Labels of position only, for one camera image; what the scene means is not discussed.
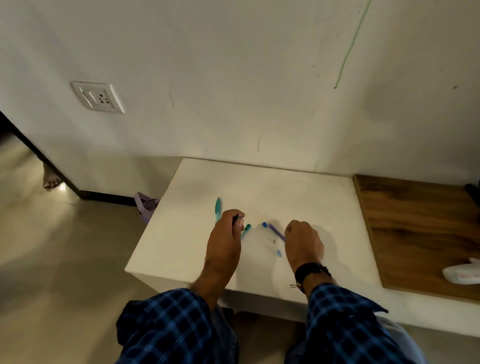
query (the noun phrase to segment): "blue plaid shirt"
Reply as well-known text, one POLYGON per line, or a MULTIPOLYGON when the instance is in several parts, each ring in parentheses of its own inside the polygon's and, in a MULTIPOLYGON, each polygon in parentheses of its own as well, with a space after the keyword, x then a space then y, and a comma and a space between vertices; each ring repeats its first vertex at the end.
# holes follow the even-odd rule
MULTIPOLYGON (((345 288, 324 283, 310 296, 305 362, 413 364, 374 312, 388 312, 345 288)), ((212 363, 210 309, 188 289, 130 301, 117 321, 118 364, 212 363)))

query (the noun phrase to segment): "electrical socket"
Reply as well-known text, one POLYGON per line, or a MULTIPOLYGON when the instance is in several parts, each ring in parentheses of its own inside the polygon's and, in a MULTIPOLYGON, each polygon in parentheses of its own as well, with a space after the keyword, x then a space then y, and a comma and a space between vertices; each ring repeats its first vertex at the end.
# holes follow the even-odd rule
POLYGON ((125 113, 125 109, 113 85, 93 82, 71 82, 80 102, 94 111, 125 113))

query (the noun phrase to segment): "person's foot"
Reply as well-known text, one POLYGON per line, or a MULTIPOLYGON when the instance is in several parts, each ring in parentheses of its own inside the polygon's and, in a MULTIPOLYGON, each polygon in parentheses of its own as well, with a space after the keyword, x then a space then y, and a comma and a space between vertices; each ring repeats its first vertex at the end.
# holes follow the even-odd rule
POLYGON ((49 166, 43 164, 43 188, 50 190, 57 187, 61 183, 61 179, 53 173, 49 166))

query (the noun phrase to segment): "floor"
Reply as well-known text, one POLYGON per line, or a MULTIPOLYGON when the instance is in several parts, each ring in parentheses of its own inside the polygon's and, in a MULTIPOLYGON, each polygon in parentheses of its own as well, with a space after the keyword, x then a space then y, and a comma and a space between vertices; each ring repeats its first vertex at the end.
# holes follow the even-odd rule
MULTIPOLYGON (((145 225, 133 207, 48 192, 42 175, 16 138, 0 144, 0 362, 112 363, 122 308, 155 294, 123 271, 145 225)), ((302 331, 248 313, 234 323, 241 363, 283 363, 302 331)), ((478 362, 478 338, 406 328, 432 364, 478 362)))

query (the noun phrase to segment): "white table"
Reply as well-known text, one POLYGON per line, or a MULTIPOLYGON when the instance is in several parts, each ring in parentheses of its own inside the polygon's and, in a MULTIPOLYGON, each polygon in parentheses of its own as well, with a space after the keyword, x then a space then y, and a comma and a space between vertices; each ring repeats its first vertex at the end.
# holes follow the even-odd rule
POLYGON ((325 245, 324 264, 338 284, 390 310, 399 323, 480 337, 480 305, 381 286, 351 178, 184 158, 125 270, 158 292, 186 287, 202 270, 215 202, 238 208, 252 229, 220 304, 297 321, 305 296, 295 283, 280 231, 308 221, 325 245))

